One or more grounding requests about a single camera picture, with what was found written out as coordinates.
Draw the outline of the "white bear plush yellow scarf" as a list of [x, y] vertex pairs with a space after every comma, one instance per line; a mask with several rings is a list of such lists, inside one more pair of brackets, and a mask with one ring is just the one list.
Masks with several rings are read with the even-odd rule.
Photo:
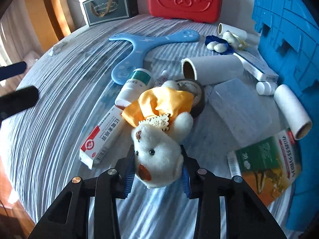
[[143, 92], [122, 112], [133, 129], [135, 175], [148, 188], [170, 185], [182, 175], [180, 143], [194, 124], [190, 114], [194, 95], [176, 81]]

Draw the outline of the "clear plastic box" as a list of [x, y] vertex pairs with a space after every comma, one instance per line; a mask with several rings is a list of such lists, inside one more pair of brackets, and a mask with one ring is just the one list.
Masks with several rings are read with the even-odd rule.
[[237, 78], [216, 85], [209, 102], [241, 147], [256, 143], [272, 122], [258, 97]]

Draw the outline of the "large white paper roll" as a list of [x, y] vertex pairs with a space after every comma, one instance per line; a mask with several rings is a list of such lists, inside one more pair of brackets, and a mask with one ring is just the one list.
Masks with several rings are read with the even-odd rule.
[[234, 55], [203, 56], [181, 60], [183, 77], [198, 81], [201, 85], [213, 85], [240, 77], [242, 62]]

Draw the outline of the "red white ointment box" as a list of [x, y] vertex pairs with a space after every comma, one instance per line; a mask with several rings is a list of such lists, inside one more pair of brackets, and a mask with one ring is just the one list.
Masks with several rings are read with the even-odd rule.
[[114, 105], [80, 146], [79, 159], [89, 169], [93, 169], [102, 161], [121, 134], [126, 123], [122, 118], [122, 112], [123, 110]]

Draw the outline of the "green orange medicine box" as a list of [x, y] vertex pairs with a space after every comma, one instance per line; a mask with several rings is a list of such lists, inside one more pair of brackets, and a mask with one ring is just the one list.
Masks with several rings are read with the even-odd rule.
[[274, 136], [228, 153], [231, 176], [239, 175], [270, 205], [302, 171], [298, 143], [288, 128]]

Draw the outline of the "crumpled white tissue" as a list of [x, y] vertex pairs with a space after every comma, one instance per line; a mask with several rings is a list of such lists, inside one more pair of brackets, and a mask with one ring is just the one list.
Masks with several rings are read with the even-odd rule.
[[60, 41], [57, 44], [55, 44], [50, 50], [49, 50], [49, 56], [53, 57], [61, 52], [61, 50], [68, 44], [66, 41]]

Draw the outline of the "striped table cloth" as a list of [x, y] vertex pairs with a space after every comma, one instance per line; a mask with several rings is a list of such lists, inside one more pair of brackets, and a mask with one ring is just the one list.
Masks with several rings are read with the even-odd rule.
[[[121, 90], [111, 79], [111, 72], [131, 44], [110, 42], [109, 37], [121, 32], [154, 37], [185, 29], [197, 31], [200, 42], [163, 45], [144, 59], [144, 67], [154, 79], [164, 70], [169, 71], [169, 79], [180, 79], [181, 59], [211, 55], [204, 40], [216, 28], [213, 24], [139, 15], [83, 27], [65, 38], [68, 43], [59, 54], [50, 57], [46, 53], [36, 62], [19, 88], [37, 87], [37, 105], [8, 118], [1, 126], [5, 172], [35, 223], [73, 177], [99, 176], [126, 156], [132, 144], [127, 125], [96, 168], [89, 170], [78, 157], [81, 144], [114, 105]], [[226, 155], [239, 144], [209, 102], [182, 144], [201, 167], [217, 176], [231, 177]], [[148, 189], [135, 179], [128, 198], [117, 201], [121, 236], [192, 238], [197, 202], [187, 199], [180, 180], [165, 188]]]

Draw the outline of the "white lint roller refill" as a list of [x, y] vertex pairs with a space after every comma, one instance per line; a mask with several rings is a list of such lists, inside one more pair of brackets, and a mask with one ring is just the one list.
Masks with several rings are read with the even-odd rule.
[[304, 138], [312, 128], [312, 121], [294, 92], [282, 84], [275, 90], [274, 100], [285, 116], [294, 139]]

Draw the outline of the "white green medicine bottle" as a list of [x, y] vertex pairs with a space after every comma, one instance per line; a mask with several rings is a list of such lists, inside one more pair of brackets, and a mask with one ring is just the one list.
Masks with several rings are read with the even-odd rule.
[[126, 108], [134, 101], [138, 100], [140, 95], [152, 88], [153, 85], [154, 78], [148, 70], [134, 70], [116, 97], [115, 106], [120, 109]]

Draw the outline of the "blue boomerang toy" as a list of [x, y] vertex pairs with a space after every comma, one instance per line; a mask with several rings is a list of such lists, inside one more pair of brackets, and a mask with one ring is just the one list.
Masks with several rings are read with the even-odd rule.
[[117, 33], [109, 37], [110, 41], [124, 40], [132, 44], [132, 51], [112, 70], [111, 78], [118, 85], [124, 85], [132, 72], [143, 67], [145, 56], [152, 49], [170, 43], [197, 42], [200, 34], [192, 29], [185, 29], [171, 35], [160, 37], [138, 36], [130, 33]]

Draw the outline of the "black tape roll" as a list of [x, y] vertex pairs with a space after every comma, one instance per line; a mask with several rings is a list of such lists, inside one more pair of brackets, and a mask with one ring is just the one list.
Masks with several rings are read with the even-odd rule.
[[180, 90], [187, 91], [194, 96], [190, 114], [193, 118], [197, 118], [203, 112], [206, 104], [203, 86], [193, 79], [179, 79], [176, 83]]

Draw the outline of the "small white bottle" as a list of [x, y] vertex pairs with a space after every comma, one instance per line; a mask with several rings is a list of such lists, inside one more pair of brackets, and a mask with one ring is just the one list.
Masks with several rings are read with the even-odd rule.
[[256, 84], [256, 91], [260, 96], [273, 96], [278, 85], [275, 82], [258, 82]]

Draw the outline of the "dark gift box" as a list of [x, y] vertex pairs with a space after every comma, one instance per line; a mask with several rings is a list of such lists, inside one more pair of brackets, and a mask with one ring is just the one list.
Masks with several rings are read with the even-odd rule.
[[137, 0], [86, 0], [83, 7], [89, 26], [138, 15]]

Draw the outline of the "white blue medicine box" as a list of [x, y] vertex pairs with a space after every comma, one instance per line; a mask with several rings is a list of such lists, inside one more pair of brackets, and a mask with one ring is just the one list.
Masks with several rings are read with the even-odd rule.
[[233, 53], [241, 62], [246, 71], [248, 71], [258, 81], [277, 82], [279, 75], [276, 74], [266, 62], [255, 57], [247, 51], [235, 51]]

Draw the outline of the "blue dress small doll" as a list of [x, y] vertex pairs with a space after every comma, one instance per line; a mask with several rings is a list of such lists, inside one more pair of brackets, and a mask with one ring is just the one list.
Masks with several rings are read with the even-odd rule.
[[205, 46], [208, 50], [220, 55], [230, 55], [235, 52], [234, 48], [225, 39], [214, 35], [206, 36]]

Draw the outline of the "white paper roll far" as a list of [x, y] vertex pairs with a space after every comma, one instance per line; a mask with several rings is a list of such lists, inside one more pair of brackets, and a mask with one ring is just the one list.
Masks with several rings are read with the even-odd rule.
[[239, 29], [237, 27], [231, 26], [231, 25], [219, 23], [218, 28], [217, 28], [218, 34], [222, 36], [227, 31], [229, 31], [233, 35], [238, 36], [242, 40], [246, 40], [248, 38], [248, 34], [246, 31]]

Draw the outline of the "blue plastic storage crate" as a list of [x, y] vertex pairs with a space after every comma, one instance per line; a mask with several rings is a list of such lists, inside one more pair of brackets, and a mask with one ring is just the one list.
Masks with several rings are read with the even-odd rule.
[[305, 231], [318, 217], [318, 11], [310, 0], [255, 0], [252, 19], [258, 50], [298, 97], [313, 126], [299, 141], [301, 175], [295, 183], [289, 230]]

